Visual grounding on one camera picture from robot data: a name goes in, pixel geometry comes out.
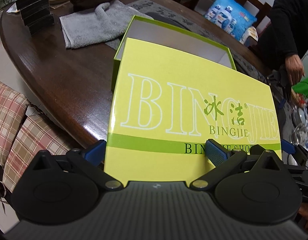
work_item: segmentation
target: dark brown table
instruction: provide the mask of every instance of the dark brown table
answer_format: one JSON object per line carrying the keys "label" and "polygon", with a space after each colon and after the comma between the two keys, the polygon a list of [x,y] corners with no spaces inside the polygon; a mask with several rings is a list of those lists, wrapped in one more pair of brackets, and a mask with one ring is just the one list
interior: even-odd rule
{"label": "dark brown table", "polygon": [[[127,4],[136,0],[120,0]],[[200,14],[172,1],[151,0],[188,18],[220,38],[263,74],[268,71],[248,48]],[[105,44],[66,50],[59,17],[73,12],[70,3],[53,13],[55,25],[30,36],[19,14],[2,14],[1,40],[32,92],[83,147],[106,139],[113,93],[115,51]]]}

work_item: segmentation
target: tiled floor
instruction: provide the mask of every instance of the tiled floor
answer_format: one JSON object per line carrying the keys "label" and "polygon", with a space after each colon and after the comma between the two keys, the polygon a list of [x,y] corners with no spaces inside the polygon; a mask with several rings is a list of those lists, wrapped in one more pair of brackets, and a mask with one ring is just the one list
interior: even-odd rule
{"label": "tiled floor", "polygon": [[[0,81],[13,88],[14,90],[23,93],[28,100],[38,106],[53,122],[57,123],[54,118],[47,112],[46,108],[41,105],[39,99],[31,92],[28,86],[23,81],[22,77],[18,73],[14,64],[10,60],[7,55],[3,45],[0,40]],[[38,114],[35,108],[29,107],[27,112],[27,116],[32,114]],[[2,232],[7,232],[10,228],[17,223],[18,218],[14,212],[14,210],[7,204],[6,214],[4,214],[2,204],[0,202],[0,229]]]}

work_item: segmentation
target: round black disc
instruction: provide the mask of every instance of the round black disc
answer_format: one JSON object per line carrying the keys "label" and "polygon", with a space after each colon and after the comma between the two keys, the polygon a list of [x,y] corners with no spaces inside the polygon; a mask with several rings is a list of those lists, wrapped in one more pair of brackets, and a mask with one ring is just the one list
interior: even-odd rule
{"label": "round black disc", "polygon": [[222,180],[215,198],[229,215],[256,224],[277,224],[293,219],[302,202],[296,183],[268,170],[239,173]]}
{"label": "round black disc", "polygon": [[12,194],[12,204],[23,219],[38,224],[63,224],[77,220],[94,207],[95,183],[81,175],[40,171]]}

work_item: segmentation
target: plaid fabric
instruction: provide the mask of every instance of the plaid fabric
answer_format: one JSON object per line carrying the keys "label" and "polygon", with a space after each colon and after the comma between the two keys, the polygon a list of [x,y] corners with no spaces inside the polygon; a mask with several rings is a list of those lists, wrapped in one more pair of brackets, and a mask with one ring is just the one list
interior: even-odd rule
{"label": "plaid fabric", "polygon": [[0,165],[5,166],[26,109],[27,98],[0,82]]}
{"label": "plaid fabric", "polygon": [[3,183],[12,192],[38,151],[47,149],[52,155],[64,155],[72,148],[80,146],[53,122],[42,115],[27,117],[7,158]]}

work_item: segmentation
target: folded towel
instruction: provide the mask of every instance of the folded towel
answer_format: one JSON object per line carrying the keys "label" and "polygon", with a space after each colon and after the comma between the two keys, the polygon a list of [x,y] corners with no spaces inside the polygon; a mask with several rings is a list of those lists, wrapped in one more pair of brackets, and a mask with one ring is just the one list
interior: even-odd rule
{"label": "folded towel", "polygon": [[111,41],[123,35],[134,15],[143,16],[134,8],[118,0],[102,3],[96,9],[88,9],[60,17],[67,49]]}

